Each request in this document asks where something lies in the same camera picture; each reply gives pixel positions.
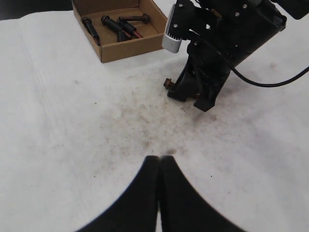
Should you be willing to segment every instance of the bolt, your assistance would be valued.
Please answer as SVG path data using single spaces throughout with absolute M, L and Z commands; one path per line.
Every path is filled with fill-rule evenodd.
M 98 46 L 101 46 L 101 43 L 100 43 L 100 37 L 96 31 L 96 29 L 93 27 L 92 25 L 92 21 L 90 18 L 83 18 L 82 19 L 82 23 L 83 25 L 85 26 L 85 28 L 87 29 L 87 31 L 89 32 L 89 34 L 92 36 L 92 38 L 94 39 L 94 41 L 96 42 L 96 44 Z
M 172 87 L 174 87 L 175 86 L 175 83 L 173 83 L 172 82 L 172 79 L 166 79 L 165 80 L 165 82 L 164 82 L 164 87 L 166 88 L 166 89 L 170 89 L 170 88 L 172 88 Z
M 143 14 L 142 16 L 121 16 L 118 18 L 119 22 L 120 20 L 124 21 L 142 21 L 144 24 L 147 24 L 150 22 L 150 16 L 147 14 Z

